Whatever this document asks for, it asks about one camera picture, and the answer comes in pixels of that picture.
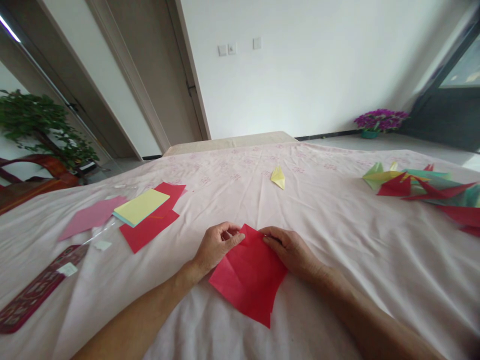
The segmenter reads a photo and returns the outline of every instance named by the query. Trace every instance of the floor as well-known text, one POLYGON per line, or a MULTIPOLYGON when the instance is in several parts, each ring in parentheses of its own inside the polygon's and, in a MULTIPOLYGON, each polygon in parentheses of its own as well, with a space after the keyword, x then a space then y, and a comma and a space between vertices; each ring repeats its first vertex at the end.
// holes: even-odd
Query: floor
MULTIPOLYGON (((458 150, 453 147, 440 145, 434 142, 419 140, 413 137, 399 135, 396 133, 380 134, 376 139, 364 139, 359 134, 328 137, 325 139, 306 140, 306 143, 322 146, 351 150, 412 150, 417 153, 439 158, 465 168, 480 172, 480 154, 458 150)), ((97 169, 88 174, 89 183, 97 183, 115 175, 135 169, 145 164, 146 161, 139 161, 136 158, 115 159, 106 163, 102 170, 97 169)))
POLYGON ((135 169, 136 167, 146 163, 148 163, 148 161, 140 161, 136 157, 114 159, 103 165, 102 169, 95 169, 86 177, 89 184, 98 183, 102 180, 112 178, 121 173, 135 169))

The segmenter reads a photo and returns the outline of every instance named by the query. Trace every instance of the small white paper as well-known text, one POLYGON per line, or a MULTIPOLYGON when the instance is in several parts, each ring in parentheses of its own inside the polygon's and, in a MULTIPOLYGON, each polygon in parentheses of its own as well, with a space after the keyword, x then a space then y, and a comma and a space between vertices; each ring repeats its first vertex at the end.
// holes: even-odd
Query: small white paper
POLYGON ((94 246, 96 249, 101 250, 101 251, 107 250, 107 249, 110 247, 110 245, 112 245, 111 242, 102 241, 102 240, 100 240, 99 242, 96 242, 96 243, 93 244, 93 246, 94 246))
POLYGON ((77 267, 71 262, 67 262, 57 270, 58 273, 65 275, 67 278, 75 274, 77 271, 77 267))

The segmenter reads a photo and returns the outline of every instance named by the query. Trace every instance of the forearm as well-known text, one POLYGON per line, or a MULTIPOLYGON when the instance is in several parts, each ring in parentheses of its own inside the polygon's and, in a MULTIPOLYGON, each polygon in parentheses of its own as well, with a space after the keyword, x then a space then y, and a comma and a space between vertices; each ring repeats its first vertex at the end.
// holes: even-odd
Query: forearm
POLYGON ((338 271, 325 268, 311 283, 349 330, 365 359, 444 359, 421 337, 357 291, 338 271))
POLYGON ((73 359, 141 359, 170 313, 203 276, 187 262, 114 317, 73 359))

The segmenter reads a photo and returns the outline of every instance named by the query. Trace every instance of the wooden chair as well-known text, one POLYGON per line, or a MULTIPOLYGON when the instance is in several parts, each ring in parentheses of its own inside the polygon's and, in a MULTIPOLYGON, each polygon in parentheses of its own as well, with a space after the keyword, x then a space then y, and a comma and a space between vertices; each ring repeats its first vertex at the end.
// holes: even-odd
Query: wooden chair
POLYGON ((79 179, 68 172, 67 168, 50 155, 34 154, 20 157, 15 160, 6 160, 0 157, 0 177, 7 180, 10 185, 0 185, 0 215, 25 203, 40 194, 49 193, 59 189, 78 186, 79 179), (8 173, 4 166, 14 163, 34 163, 47 169, 53 178, 34 176, 26 181, 8 173))

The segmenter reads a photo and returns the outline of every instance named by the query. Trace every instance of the flower pot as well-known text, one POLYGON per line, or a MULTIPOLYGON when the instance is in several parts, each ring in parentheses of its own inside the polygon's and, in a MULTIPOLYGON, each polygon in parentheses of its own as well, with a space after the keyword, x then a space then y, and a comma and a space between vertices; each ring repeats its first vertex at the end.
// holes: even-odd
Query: flower pot
POLYGON ((378 131, 363 130, 361 132, 361 137, 364 138, 364 139, 375 139, 378 134, 379 134, 378 131))

